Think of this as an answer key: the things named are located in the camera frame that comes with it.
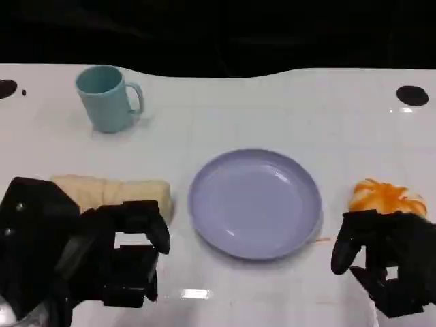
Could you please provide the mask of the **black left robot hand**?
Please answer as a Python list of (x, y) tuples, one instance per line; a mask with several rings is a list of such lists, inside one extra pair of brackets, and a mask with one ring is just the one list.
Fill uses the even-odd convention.
[(157, 262), (170, 252), (170, 233), (156, 200), (125, 201), (83, 212), (67, 248), (61, 271), (75, 303), (140, 308), (158, 298)]

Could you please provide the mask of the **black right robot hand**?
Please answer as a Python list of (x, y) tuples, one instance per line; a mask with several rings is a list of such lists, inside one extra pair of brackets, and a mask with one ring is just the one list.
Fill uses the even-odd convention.
[(346, 212), (331, 271), (350, 271), (388, 318), (435, 303), (435, 224), (413, 213)]

